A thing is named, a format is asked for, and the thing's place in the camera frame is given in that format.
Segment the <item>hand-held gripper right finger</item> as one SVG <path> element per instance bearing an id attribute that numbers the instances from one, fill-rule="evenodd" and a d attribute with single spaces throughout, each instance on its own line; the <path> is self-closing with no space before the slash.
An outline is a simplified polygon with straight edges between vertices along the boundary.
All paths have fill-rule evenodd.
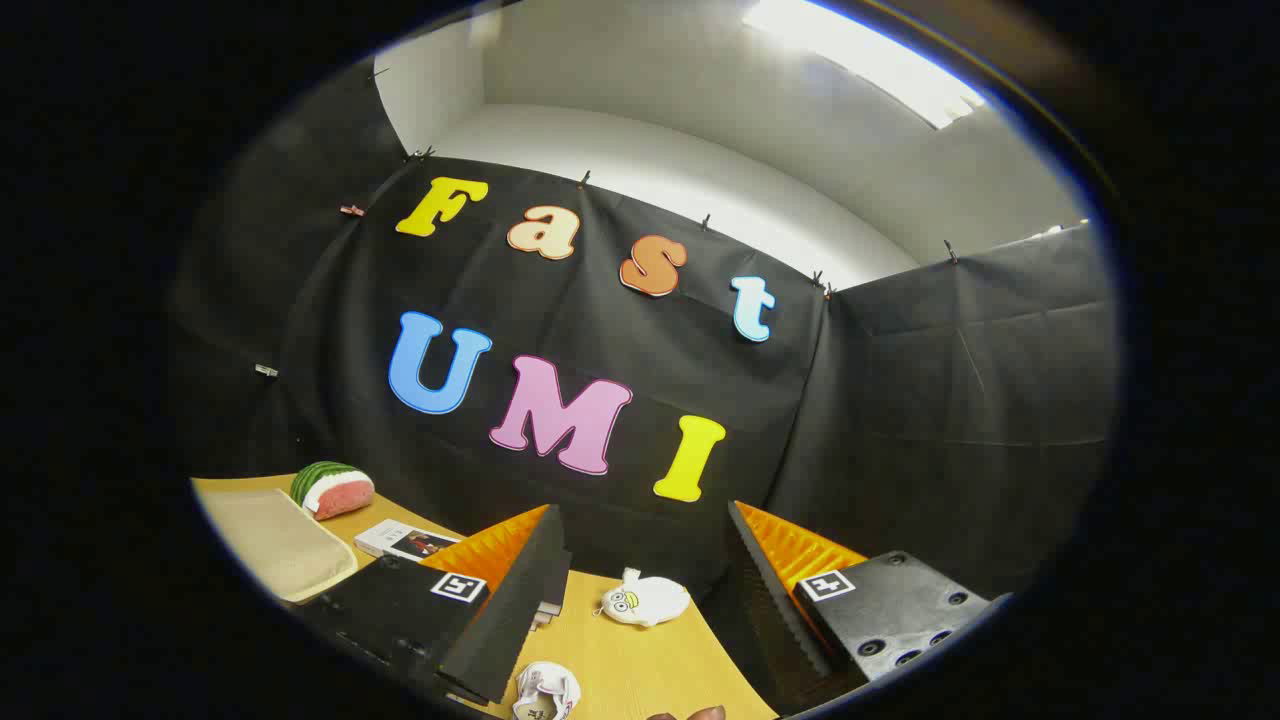
<path id="1" fill-rule="evenodd" d="M 863 556 L 728 506 L 727 641 L 771 706 L 822 706 L 915 667 L 998 607 L 904 551 Z"/>

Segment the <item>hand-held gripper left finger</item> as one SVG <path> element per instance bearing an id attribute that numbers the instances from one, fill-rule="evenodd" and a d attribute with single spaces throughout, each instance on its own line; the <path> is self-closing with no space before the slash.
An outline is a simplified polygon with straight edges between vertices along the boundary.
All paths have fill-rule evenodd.
<path id="1" fill-rule="evenodd" d="M 563 556 L 561 509 L 544 503 L 425 559 L 385 553 L 298 618 L 417 694 L 495 703 Z"/>

